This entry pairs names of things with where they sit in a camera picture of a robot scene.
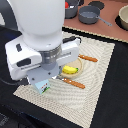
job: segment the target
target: woven placemat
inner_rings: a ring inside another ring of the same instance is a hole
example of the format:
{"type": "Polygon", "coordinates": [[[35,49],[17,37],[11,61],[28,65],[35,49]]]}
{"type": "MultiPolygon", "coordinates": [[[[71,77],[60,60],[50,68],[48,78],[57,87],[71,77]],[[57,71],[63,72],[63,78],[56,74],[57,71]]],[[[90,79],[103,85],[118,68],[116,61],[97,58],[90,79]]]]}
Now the woven placemat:
{"type": "MultiPolygon", "coordinates": [[[[63,38],[71,36],[78,37],[75,34],[63,33],[63,38]]],[[[66,84],[61,80],[49,79],[51,87],[42,95],[38,94],[32,85],[21,85],[14,92],[14,95],[51,111],[83,128],[89,128],[114,44],[86,37],[81,37],[81,39],[82,43],[79,46],[79,53],[98,59],[96,63],[83,60],[84,71],[79,77],[73,79],[84,84],[86,86],[85,89],[66,84]]]]}

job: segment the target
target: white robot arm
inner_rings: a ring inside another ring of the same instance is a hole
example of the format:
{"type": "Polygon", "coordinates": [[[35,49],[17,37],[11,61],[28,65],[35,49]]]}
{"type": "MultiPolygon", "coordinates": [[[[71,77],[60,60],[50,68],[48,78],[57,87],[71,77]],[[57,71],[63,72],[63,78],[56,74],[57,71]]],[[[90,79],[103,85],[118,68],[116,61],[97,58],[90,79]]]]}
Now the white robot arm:
{"type": "Polygon", "coordinates": [[[5,45],[13,80],[28,77],[34,85],[77,59],[80,39],[63,44],[65,0],[0,0],[0,5],[5,27],[22,33],[5,45]]]}

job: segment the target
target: yellow object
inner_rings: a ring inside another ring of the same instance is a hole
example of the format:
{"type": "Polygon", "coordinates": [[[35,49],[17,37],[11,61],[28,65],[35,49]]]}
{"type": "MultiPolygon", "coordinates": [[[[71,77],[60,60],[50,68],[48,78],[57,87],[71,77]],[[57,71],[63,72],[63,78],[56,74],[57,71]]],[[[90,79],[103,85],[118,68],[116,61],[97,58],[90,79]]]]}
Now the yellow object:
{"type": "Polygon", "coordinates": [[[74,74],[74,73],[76,73],[78,71],[78,68],[73,68],[73,67],[65,65],[63,67],[62,71],[67,73],[67,74],[74,74]]]}

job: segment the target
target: countertop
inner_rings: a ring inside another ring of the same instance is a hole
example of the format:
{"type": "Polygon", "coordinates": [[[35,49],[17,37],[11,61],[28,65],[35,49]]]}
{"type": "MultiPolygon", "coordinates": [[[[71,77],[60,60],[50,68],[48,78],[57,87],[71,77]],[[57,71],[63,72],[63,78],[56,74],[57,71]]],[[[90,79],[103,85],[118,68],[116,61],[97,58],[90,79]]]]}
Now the countertop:
{"type": "MultiPolygon", "coordinates": [[[[79,6],[78,10],[83,6],[87,6],[90,2],[91,0],[85,0],[84,5],[79,6]]],[[[109,39],[128,42],[128,31],[120,28],[115,22],[115,19],[119,14],[119,10],[123,6],[128,5],[128,3],[115,1],[102,2],[104,3],[105,7],[100,11],[100,17],[106,20],[107,22],[111,23],[111,27],[106,25],[101,20],[98,20],[97,23],[92,25],[83,24],[78,20],[78,13],[77,16],[73,19],[65,19],[63,27],[109,39]]]]}

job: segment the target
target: black cable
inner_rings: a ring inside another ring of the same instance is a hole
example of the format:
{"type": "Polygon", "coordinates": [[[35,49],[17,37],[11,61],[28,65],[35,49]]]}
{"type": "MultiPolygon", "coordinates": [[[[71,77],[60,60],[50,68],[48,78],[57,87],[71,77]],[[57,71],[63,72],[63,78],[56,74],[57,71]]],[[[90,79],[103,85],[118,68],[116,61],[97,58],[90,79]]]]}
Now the black cable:
{"type": "Polygon", "coordinates": [[[20,86],[20,85],[28,85],[29,84],[27,78],[23,78],[21,81],[18,81],[16,83],[9,83],[9,82],[3,80],[2,78],[0,78],[0,81],[6,85],[11,85],[11,86],[20,86]]]}
{"type": "Polygon", "coordinates": [[[9,83],[7,81],[4,81],[2,78],[0,78],[0,81],[3,82],[4,84],[7,84],[7,85],[15,85],[15,86],[18,86],[18,82],[16,82],[16,83],[9,83]]]}

